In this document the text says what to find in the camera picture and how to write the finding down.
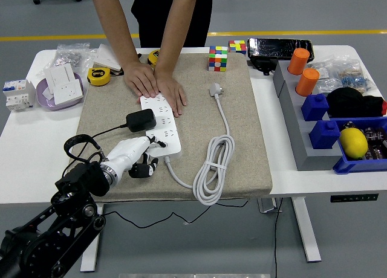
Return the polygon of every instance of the person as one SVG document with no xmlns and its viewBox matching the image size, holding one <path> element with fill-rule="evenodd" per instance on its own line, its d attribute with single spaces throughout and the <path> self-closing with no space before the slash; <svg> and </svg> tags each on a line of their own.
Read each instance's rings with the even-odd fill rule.
<svg viewBox="0 0 387 278">
<path fill-rule="evenodd" d="M 175 117 L 187 105 L 184 89 L 172 76 L 183 46 L 203 47 L 212 0 L 134 0 L 141 47 L 160 47 L 154 69 L 141 63 L 119 0 L 93 0 L 106 37 L 124 70 L 125 83 L 141 97 L 162 92 Z"/>
</svg>

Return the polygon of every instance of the purple bowl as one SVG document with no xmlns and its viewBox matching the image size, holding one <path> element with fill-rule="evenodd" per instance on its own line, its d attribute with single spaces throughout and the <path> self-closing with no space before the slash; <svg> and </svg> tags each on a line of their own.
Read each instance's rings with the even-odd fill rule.
<svg viewBox="0 0 387 278">
<path fill-rule="evenodd" d="M 80 88 L 83 92 L 83 85 L 82 85 L 82 80 L 80 79 L 80 76 L 76 73 L 74 73 L 74 77 L 79 80 L 80 83 Z M 68 108 L 71 106 L 74 106 L 75 104 L 78 104 L 83 98 L 80 98 L 78 100 L 69 102 L 69 103 L 64 103 L 64 104 L 59 104 L 55 105 L 55 99 L 54 97 L 51 100 L 47 100 L 47 98 L 43 95 L 43 92 L 45 89 L 48 88 L 48 84 L 46 79 L 42 79 L 36 86 L 36 96 L 37 96 L 37 102 L 42 106 L 45 107 L 51 111 L 57 111 L 60 109 Z"/>
</svg>

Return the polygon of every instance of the tape measure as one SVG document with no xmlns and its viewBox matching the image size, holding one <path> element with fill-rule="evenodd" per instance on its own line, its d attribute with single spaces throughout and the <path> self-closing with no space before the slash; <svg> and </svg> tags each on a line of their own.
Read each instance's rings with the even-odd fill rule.
<svg viewBox="0 0 387 278">
<path fill-rule="evenodd" d="M 110 81 L 109 68 L 89 68 L 87 81 L 93 86 L 103 86 Z"/>
<path fill-rule="evenodd" d="M 155 66 L 156 66 L 159 53 L 160 53 L 160 50 L 154 50 L 151 53 L 149 53 L 148 64 L 150 64 L 151 67 L 153 67 L 153 68 L 155 68 Z"/>
</svg>

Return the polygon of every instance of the rubik's cube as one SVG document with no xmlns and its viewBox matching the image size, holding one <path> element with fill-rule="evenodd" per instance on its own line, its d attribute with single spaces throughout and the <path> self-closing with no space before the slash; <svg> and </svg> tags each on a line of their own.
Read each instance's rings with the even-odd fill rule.
<svg viewBox="0 0 387 278">
<path fill-rule="evenodd" d="M 230 40 L 229 52 L 246 54 L 246 43 L 244 40 Z"/>
<path fill-rule="evenodd" d="M 226 71 L 227 47 L 210 47 L 208 58 L 209 71 Z"/>
</svg>

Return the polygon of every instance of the hand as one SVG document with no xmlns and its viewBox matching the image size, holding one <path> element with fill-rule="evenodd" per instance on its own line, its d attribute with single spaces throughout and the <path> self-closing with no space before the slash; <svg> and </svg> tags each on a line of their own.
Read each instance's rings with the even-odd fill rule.
<svg viewBox="0 0 387 278">
<path fill-rule="evenodd" d="M 159 90 L 171 106 L 174 116 L 178 118 L 183 114 L 183 106 L 187 106 L 183 87 L 169 74 L 160 74 L 155 71 L 154 76 Z"/>
<path fill-rule="evenodd" d="M 150 65 L 143 64 L 139 61 L 129 62 L 123 70 L 125 83 L 135 94 L 139 97 L 142 95 L 146 98 L 156 97 L 158 88 Z"/>
</svg>

